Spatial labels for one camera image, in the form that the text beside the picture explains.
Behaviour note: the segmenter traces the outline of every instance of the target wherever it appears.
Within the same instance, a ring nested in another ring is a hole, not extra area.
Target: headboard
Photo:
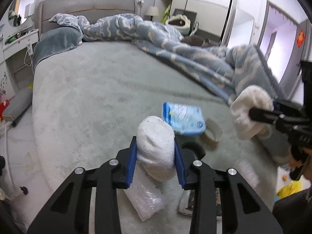
[[[85,16],[90,24],[100,18],[121,13],[137,14],[136,0],[44,0],[35,9],[35,28],[41,33],[58,28],[49,19],[57,13]]]

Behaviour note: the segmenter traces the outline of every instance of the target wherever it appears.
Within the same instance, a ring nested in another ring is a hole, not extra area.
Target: blue plastic packaging
[[[163,103],[163,120],[176,134],[196,136],[206,129],[202,110],[198,106]]]

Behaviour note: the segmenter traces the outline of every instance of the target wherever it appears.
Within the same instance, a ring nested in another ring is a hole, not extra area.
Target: roll of tape
[[[200,135],[200,139],[202,139],[209,146],[215,147],[219,141],[221,141],[223,131],[218,124],[210,118],[205,120],[205,124],[206,130]]]

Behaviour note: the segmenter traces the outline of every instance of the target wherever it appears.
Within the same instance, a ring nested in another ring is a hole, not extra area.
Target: power strip
[[[30,41],[28,41],[27,43],[27,51],[28,51],[29,56],[31,56],[34,53],[34,51],[32,50],[32,44]]]

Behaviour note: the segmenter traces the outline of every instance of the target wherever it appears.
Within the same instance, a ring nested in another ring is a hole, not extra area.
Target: marble tile floor
[[[46,183],[39,161],[32,126],[32,106],[30,106],[15,128],[7,131],[8,158],[0,187],[8,195],[13,217],[22,224],[26,231],[37,213],[52,195]],[[6,157],[4,133],[0,137],[0,155]],[[7,172],[10,168],[13,185]],[[20,186],[28,188],[24,195]]]

